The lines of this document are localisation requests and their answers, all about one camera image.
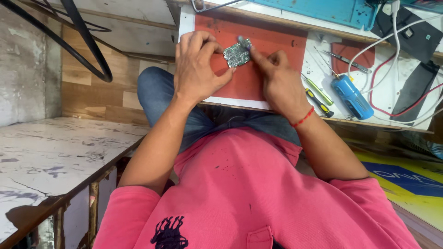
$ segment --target black logo embroidery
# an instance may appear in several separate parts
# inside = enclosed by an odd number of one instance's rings
[[[177,216],[171,224],[171,219],[164,218],[155,226],[155,235],[151,243],[155,244],[155,249],[183,249],[188,246],[188,240],[180,234],[180,227],[183,225],[184,216]]]

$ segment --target red thread bracelet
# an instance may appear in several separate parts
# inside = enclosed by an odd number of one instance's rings
[[[295,124],[293,124],[293,125],[291,124],[291,126],[294,127],[294,128],[297,127],[297,125],[303,123],[307,118],[309,118],[309,116],[310,116],[313,112],[314,112],[314,106],[312,106],[311,110],[306,114],[306,116],[305,116],[302,120],[298,121],[297,123],[295,123]]]

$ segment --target wooden floor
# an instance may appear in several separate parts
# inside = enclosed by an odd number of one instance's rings
[[[77,31],[64,26],[63,38],[100,70]],[[62,115],[149,126],[137,98],[137,77],[149,66],[158,66],[174,73],[175,64],[128,58],[97,44],[111,69],[113,81],[107,83],[100,80],[66,50],[62,50]]]

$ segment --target circuit board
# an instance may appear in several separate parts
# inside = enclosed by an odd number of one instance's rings
[[[241,43],[234,44],[223,51],[223,57],[228,62],[229,67],[236,67],[245,64],[249,61],[249,51],[247,47],[252,44],[249,38],[241,41]]]

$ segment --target marble surface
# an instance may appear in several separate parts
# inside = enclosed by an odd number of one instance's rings
[[[16,232],[10,209],[68,193],[149,128],[55,118],[0,128],[0,243]]]

